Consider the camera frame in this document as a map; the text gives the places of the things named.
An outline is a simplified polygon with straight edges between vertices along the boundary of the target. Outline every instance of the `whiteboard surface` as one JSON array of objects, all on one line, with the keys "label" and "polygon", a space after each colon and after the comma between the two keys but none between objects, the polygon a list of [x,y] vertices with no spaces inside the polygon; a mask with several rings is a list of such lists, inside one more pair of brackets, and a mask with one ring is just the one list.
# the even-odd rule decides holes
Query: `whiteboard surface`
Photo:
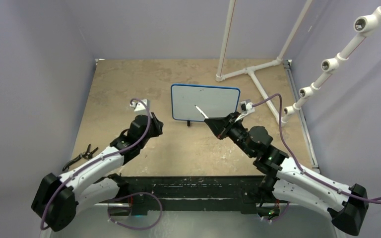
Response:
[{"label": "whiteboard surface", "polygon": [[210,118],[225,117],[235,112],[239,103],[240,89],[190,84],[173,84],[172,116],[175,120],[203,121],[195,108],[201,108]]}]

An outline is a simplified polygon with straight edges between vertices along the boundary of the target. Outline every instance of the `table surface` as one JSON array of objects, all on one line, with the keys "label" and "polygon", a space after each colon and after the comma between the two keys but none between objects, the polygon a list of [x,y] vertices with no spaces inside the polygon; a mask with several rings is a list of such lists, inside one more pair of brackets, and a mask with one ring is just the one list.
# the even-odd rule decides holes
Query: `table surface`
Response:
[{"label": "table surface", "polygon": [[[268,59],[227,59],[223,73],[247,66],[269,62]],[[151,111],[164,123],[163,135],[148,141],[139,156],[112,173],[123,176],[232,176],[259,175],[248,158],[229,139],[218,140],[203,122],[172,118],[170,87],[173,83],[237,87],[240,101],[262,100],[260,93],[247,75],[240,75],[223,82],[215,81],[218,59],[144,59],[101,60],[94,75],[84,115],[79,128],[73,156],[98,146],[98,152],[129,128],[135,114],[129,107],[131,98],[149,99]],[[293,95],[282,65],[256,71],[256,76],[269,95],[280,93],[283,106],[294,103]],[[278,99],[273,103],[278,109]],[[256,107],[255,113],[246,117],[247,128],[262,125],[274,140],[272,144],[286,151],[278,125],[267,107]],[[311,168],[306,143],[299,118],[292,117],[283,128],[283,136],[297,159]],[[74,169],[86,162],[81,159],[71,166]]]}]

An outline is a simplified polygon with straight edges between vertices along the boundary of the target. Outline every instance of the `beige tabletop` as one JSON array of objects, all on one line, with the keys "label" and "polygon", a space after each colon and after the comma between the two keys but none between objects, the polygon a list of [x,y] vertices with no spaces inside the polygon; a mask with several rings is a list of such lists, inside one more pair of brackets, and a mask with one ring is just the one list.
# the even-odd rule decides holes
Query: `beige tabletop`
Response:
[{"label": "beige tabletop", "polygon": [[[228,59],[224,73],[268,62],[268,59]],[[237,87],[240,101],[262,100],[247,75],[223,82],[215,81],[217,59],[145,59],[101,60],[94,75],[85,112],[79,128],[73,155],[84,152],[89,143],[101,152],[129,128],[135,114],[129,107],[131,98],[149,99],[151,111],[164,123],[163,135],[148,141],[139,156],[113,173],[123,176],[224,176],[259,175],[248,158],[230,139],[218,140],[202,122],[172,118],[170,87],[174,83]],[[284,106],[294,103],[283,66],[258,70],[256,76],[269,95],[280,93]],[[273,100],[278,109],[278,99]],[[244,119],[247,128],[262,125],[274,138],[272,144],[287,152],[278,125],[267,107],[256,107],[255,113]],[[300,163],[311,168],[308,150],[298,117],[292,117],[283,129],[284,139]],[[71,169],[81,165],[81,159]]]}]

